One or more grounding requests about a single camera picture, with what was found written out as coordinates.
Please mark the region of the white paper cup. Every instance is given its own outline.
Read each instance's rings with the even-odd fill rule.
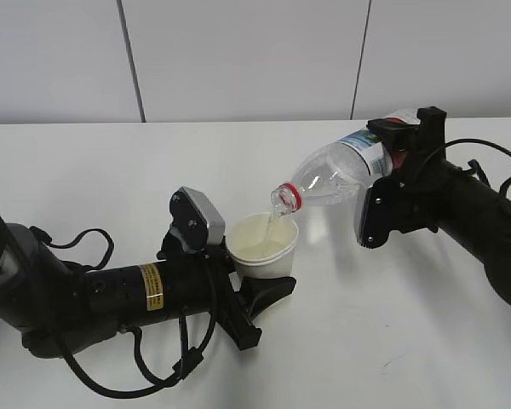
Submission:
[[[270,213],[248,216],[235,224],[226,236],[227,250],[235,262],[239,278],[273,279],[291,274],[299,228],[288,216],[276,220],[269,238],[283,245],[282,250],[262,258],[246,258],[242,255],[242,250],[258,245],[265,239],[269,216]]]

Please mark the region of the yellow sticker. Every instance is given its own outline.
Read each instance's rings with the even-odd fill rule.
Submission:
[[[146,309],[154,311],[164,306],[163,284],[155,264],[144,264],[140,267],[144,286],[146,287]]]

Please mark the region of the water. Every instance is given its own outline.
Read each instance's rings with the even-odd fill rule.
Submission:
[[[251,245],[238,252],[238,257],[245,260],[256,260],[258,258],[270,257],[273,254],[282,251],[285,245],[278,241],[264,240],[257,245]]]
[[[265,234],[263,236],[263,240],[257,245],[251,245],[250,247],[246,247],[242,249],[238,256],[245,259],[258,259],[270,257],[273,254],[282,251],[285,248],[285,245],[279,243],[278,241],[271,240],[271,236],[273,235],[273,230],[277,225],[279,219],[279,214],[275,211],[272,211],[269,215],[269,219],[267,222],[267,226],[265,228]]]

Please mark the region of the table surface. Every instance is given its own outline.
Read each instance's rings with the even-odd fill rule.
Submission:
[[[269,192],[309,153],[363,121],[215,124],[0,125],[0,212],[44,228],[56,242],[106,229],[110,267],[151,262],[180,186],[205,192],[230,227],[269,210]],[[447,139],[479,137],[511,148],[511,118],[450,119]],[[492,186],[511,160],[485,147]],[[221,328],[203,364],[174,389],[142,402],[86,389],[62,360],[39,360],[0,322],[0,407],[144,408],[511,408],[511,308],[482,265],[443,233],[392,234],[381,249],[357,245],[353,207],[306,208],[294,294],[259,316],[258,348],[239,353]],[[105,249],[87,238],[63,258],[92,263]],[[190,318],[198,339],[207,314]],[[78,354],[98,382],[138,389],[132,336]],[[145,330],[148,365],[167,376],[179,356],[175,322]]]

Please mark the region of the clear plastic bottle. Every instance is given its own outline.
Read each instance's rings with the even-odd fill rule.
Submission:
[[[396,111],[385,118],[408,124],[420,122],[415,109]],[[356,195],[360,185],[389,175],[397,162],[395,159],[375,134],[363,128],[306,158],[290,182],[272,191],[273,209],[283,216],[298,211],[303,205],[333,205],[346,201]]]

